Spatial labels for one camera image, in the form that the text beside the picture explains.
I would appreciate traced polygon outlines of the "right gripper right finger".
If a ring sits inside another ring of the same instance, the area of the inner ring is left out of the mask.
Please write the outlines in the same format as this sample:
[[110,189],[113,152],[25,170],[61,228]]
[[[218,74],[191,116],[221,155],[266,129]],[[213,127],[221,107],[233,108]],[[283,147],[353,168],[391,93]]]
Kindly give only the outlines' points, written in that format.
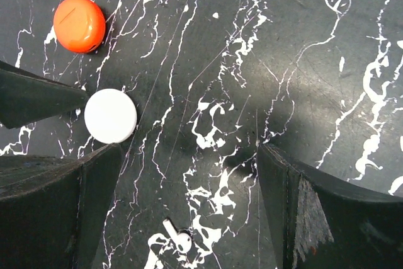
[[259,184],[278,268],[401,268],[402,198],[263,144]]

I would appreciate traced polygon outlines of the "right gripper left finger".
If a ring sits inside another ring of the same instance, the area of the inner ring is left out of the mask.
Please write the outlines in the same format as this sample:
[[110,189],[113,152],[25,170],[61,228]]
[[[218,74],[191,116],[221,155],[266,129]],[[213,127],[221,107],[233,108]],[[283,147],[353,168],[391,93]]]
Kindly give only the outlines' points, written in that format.
[[123,161],[117,144],[80,159],[1,158],[1,267],[91,268]]

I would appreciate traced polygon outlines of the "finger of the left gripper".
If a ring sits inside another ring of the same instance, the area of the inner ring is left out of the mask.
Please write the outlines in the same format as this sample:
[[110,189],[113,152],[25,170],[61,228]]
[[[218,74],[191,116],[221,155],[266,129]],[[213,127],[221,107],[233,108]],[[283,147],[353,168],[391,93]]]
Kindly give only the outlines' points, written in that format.
[[1,124],[19,128],[86,105],[88,94],[1,62]]

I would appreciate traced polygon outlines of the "white round disc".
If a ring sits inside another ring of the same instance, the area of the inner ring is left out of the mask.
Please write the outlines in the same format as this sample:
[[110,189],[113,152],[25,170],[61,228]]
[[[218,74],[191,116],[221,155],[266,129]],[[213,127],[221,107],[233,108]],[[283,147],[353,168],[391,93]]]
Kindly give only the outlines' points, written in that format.
[[135,130],[137,110],[126,93],[117,89],[102,89],[88,99],[84,122],[90,135],[98,142],[121,143]]

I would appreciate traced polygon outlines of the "orange earbud charging case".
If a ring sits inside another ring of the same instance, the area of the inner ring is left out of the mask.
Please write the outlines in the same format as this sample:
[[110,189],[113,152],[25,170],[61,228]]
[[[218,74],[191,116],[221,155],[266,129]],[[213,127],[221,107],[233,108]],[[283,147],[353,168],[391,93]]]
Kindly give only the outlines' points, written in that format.
[[53,28],[65,49],[89,53],[102,43],[106,20],[101,8],[92,0],[63,0],[55,11]]

